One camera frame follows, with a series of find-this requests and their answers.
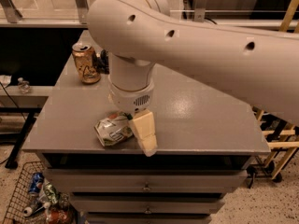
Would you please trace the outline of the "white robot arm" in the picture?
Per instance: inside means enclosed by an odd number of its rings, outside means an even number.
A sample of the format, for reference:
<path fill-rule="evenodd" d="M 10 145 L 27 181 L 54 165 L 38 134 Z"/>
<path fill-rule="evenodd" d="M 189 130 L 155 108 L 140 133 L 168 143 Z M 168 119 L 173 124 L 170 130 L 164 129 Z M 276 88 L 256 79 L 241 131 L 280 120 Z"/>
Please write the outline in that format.
<path fill-rule="evenodd" d="M 154 118 L 134 100 L 151 94 L 156 63 L 266 110 L 299 122 L 299 37 L 169 15 L 167 0 L 95 0 L 87 16 L 93 40 L 109 53 L 113 103 L 131 115 L 139 146 L 157 149 Z"/>

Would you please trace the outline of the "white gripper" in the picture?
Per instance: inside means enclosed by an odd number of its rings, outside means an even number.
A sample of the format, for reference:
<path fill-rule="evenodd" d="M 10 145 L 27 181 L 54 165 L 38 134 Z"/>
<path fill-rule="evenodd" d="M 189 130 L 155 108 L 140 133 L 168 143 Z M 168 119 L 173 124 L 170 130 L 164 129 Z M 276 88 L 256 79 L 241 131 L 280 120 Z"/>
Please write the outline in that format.
<path fill-rule="evenodd" d="M 154 116 L 151 111 L 146 109 L 150 105 L 153 95 L 153 80 L 140 91 L 123 91 L 112 83 L 111 78 L 108 79 L 108 87 L 109 98 L 120 111 L 127 114 L 141 111 L 129 120 L 129 126 L 144 154 L 147 157 L 154 155 L 158 147 Z"/>

